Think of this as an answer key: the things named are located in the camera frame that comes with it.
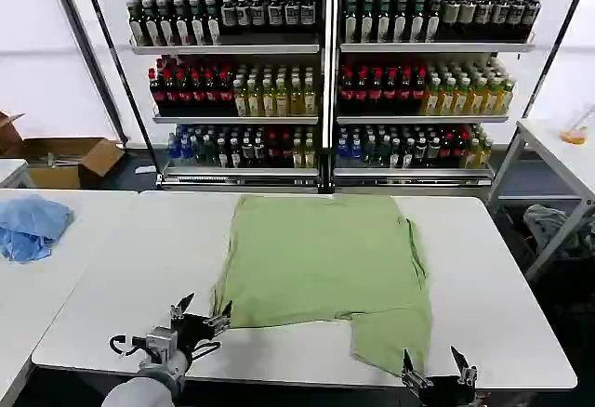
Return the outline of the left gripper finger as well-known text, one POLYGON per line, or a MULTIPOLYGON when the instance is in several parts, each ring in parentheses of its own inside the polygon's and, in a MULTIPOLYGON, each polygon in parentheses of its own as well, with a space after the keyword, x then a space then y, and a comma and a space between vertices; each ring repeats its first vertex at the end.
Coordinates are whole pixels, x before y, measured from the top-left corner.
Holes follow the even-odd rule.
POLYGON ((176 305, 170 307, 170 319, 172 322, 182 321, 185 317, 187 308, 194 298, 194 293, 190 293, 180 299, 176 305))
POLYGON ((229 301, 220 314, 204 318, 203 325, 209 335, 220 335, 231 326, 232 302, 229 301))

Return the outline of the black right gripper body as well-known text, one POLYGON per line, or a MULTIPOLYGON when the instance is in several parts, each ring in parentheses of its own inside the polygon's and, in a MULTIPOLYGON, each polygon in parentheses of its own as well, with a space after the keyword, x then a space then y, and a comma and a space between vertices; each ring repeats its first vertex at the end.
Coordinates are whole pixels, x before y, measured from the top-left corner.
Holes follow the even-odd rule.
POLYGON ((474 387, 458 382, 456 375, 433 376, 426 383, 411 387, 422 406, 472 406, 476 401, 474 387))

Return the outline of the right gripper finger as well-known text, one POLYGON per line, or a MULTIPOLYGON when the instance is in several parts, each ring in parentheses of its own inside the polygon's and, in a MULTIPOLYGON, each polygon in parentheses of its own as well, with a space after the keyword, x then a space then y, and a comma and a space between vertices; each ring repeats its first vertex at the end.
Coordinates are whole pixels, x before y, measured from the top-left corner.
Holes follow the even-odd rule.
POLYGON ((454 346, 451 346, 451 352, 459 371, 458 383, 461 385, 474 385, 478 375, 477 367, 469 365, 465 356, 454 346))
POLYGON ((406 348, 403 350, 403 369, 401 373, 401 379, 407 387, 431 386, 431 381, 425 375, 415 369, 406 348))

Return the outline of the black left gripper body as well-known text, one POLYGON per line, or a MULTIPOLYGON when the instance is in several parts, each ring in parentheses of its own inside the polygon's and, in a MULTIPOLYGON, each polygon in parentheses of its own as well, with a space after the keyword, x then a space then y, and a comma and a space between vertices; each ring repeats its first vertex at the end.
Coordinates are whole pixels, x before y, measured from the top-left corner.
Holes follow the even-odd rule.
POLYGON ((194 357, 194 352, 199 350, 197 357, 219 348, 219 342, 214 341, 215 330, 208 324, 207 317, 183 314, 173 320, 173 329, 178 333, 177 349, 186 357, 194 357))

